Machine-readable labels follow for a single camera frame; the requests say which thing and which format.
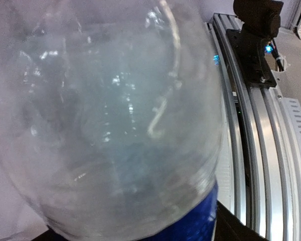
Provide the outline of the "clear Pepsi bottle blue label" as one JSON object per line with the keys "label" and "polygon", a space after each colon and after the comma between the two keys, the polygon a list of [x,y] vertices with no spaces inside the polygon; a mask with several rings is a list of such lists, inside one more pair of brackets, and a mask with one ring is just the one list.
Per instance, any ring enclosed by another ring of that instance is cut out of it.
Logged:
{"label": "clear Pepsi bottle blue label", "polygon": [[197,1],[0,1],[0,165],[67,240],[138,240],[216,183],[214,43]]}

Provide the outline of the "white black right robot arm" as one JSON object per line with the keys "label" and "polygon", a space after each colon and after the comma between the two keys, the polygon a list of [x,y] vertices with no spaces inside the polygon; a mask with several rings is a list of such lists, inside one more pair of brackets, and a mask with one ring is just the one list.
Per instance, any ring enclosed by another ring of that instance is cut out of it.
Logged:
{"label": "white black right robot arm", "polygon": [[249,32],[273,39],[279,32],[283,5],[281,1],[235,0],[233,10]]}

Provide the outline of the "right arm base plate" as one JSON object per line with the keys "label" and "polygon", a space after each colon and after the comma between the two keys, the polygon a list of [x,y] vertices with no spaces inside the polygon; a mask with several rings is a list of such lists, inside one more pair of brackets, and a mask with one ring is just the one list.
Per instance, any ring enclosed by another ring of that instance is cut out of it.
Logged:
{"label": "right arm base plate", "polygon": [[246,29],[227,29],[226,35],[245,84],[250,87],[276,87],[277,82],[265,59],[265,47],[268,40],[254,35]]}

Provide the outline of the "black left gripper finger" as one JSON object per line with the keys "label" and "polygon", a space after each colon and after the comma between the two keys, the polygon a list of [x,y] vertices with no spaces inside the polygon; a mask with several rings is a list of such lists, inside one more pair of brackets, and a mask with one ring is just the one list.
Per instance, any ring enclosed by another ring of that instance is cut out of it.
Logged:
{"label": "black left gripper finger", "polygon": [[266,238],[245,226],[220,201],[217,202],[216,241],[263,241]]}

